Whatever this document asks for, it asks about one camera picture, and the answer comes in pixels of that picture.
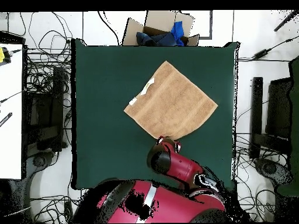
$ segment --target cardboard box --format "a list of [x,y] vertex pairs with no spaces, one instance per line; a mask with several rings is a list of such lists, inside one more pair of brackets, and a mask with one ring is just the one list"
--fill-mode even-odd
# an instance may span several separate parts
[[182,21],[184,36],[180,38],[185,46],[197,46],[199,34],[189,37],[194,18],[190,15],[169,10],[149,10],[144,25],[128,18],[124,31],[123,46],[137,46],[136,33],[146,33],[149,36],[170,32],[175,22]]

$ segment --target white label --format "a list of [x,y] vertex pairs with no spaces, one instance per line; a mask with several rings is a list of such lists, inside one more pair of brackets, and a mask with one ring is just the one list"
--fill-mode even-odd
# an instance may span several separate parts
[[136,102],[136,98],[133,98],[130,102],[129,102],[129,104],[132,106],[135,102]]
[[141,91],[140,95],[145,95],[147,92],[148,87],[155,82],[155,79],[152,78],[148,81],[148,83],[144,86],[143,90]]

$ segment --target table surface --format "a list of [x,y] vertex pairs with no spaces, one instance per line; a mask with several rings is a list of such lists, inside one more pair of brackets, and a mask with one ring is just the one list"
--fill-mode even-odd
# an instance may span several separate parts
[[[22,49],[21,44],[0,44],[9,51]],[[0,66],[0,100],[22,91],[22,52],[11,63]],[[11,118],[0,127],[0,179],[21,179],[22,155],[22,94],[3,102],[0,121],[9,113]]]
[[289,63],[293,88],[290,90],[291,110],[291,146],[290,166],[293,181],[280,185],[277,192],[283,196],[299,197],[299,57]]
[[231,188],[236,43],[224,48],[85,47],[78,40],[75,44],[75,188],[92,188],[115,177],[172,182],[147,167],[155,139],[123,111],[165,60],[218,104],[199,129],[180,139],[180,153],[208,166]]

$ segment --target green table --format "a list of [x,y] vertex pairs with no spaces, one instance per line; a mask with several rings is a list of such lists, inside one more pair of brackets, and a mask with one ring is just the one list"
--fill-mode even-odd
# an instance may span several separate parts
[[155,139],[123,111],[165,60],[218,104],[198,130],[180,139],[180,153],[208,166],[232,188],[237,46],[88,47],[72,40],[72,188],[93,188],[109,178],[177,185],[147,167]]
[[280,185],[277,192],[282,196],[299,197],[299,57],[288,63],[293,87],[290,90],[291,100],[291,155],[290,167],[293,181],[290,184]]

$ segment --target black pole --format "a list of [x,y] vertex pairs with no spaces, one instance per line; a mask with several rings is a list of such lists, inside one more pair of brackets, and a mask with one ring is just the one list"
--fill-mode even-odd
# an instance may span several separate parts
[[289,22],[292,18],[294,18],[297,14],[299,14],[299,10],[294,10],[291,12],[275,29],[274,31],[277,32],[283,25]]

